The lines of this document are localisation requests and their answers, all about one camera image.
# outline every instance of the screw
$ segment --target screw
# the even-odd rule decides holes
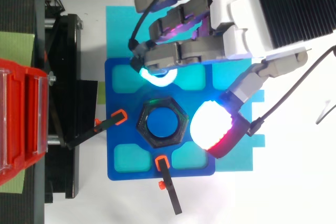
[[[54,85],[55,81],[56,81],[56,76],[54,76],[54,73],[51,71],[48,75],[49,86]]]
[[[83,30],[83,28],[84,28],[83,21],[78,20],[77,23],[76,23],[76,28],[78,30]]]

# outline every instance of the metal rod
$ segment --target metal rod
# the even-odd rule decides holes
[[[60,145],[61,142],[57,135],[49,135],[48,136],[48,145]]]
[[[44,28],[45,29],[52,29],[55,23],[54,18],[46,18],[44,21]]]

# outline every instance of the wire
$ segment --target wire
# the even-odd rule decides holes
[[[134,31],[133,31],[133,33],[132,33],[132,37],[131,37],[130,41],[135,40],[135,37],[137,36],[137,33],[138,33],[138,31],[139,31],[139,29],[140,29],[140,27],[141,27],[143,21],[145,20],[145,18],[147,17],[148,13],[151,11],[151,9],[153,8],[153,6],[157,4],[158,1],[159,1],[159,0],[153,0],[153,1],[151,2],[151,4],[147,7],[147,9],[144,11],[144,13],[143,13],[142,16],[140,17],[140,19],[139,19],[137,25],[136,25],[135,28],[134,28]]]
[[[335,108],[336,108],[336,105],[334,105],[334,107],[332,107],[332,108],[331,108],[326,114],[324,114],[321,118],[318,118],[318,120],[316,121],[316,124],[319,124],[320,122],[322,122],[322,120],[323,120],[324,118],[326,118],[326,116],[329,115],[329,113],[330,113],[331,111],[333,111]]]
[[[295,91],[295,89],[300,86],[305,78],[307,78],[307,76],[312,73],[312,71],[318,66],[318,64],[320,64],[321,61],[323,61],[331,52],[334,52],[334,55],[336,56],[336,46],[329,48],[322,56],[320,56],[320,58],[318,58],[317,61],[314,62],[314,64],[303,74],[303,76],[293,85],[293,87],[288,90],[288,92],[269,111],[267,111],[262,117],[260,117],[260,120],[264,121],[277,108],[279,108],[280,105],[282,105],[283,102],[285,102],[288,97]]]

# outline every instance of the black heat sink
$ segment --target black heat sink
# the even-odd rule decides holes
[[[260,0],[275,48],[336,29],[336,0]]]

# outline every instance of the black hex nut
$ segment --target black hex nut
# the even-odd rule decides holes
[[[147,126],[147,119],[150,113],[157,108],[171,109],[177,116],[177,129],[167,137],[155,136]],[[137,122],[136,129],[143,136],[143,138],[153,147],[162,148],[174,144],[180,144],[187,128],[189,116],[179,106],[179,104],[172,98],[161,98],[147,101],[143,104],[142,111]]]

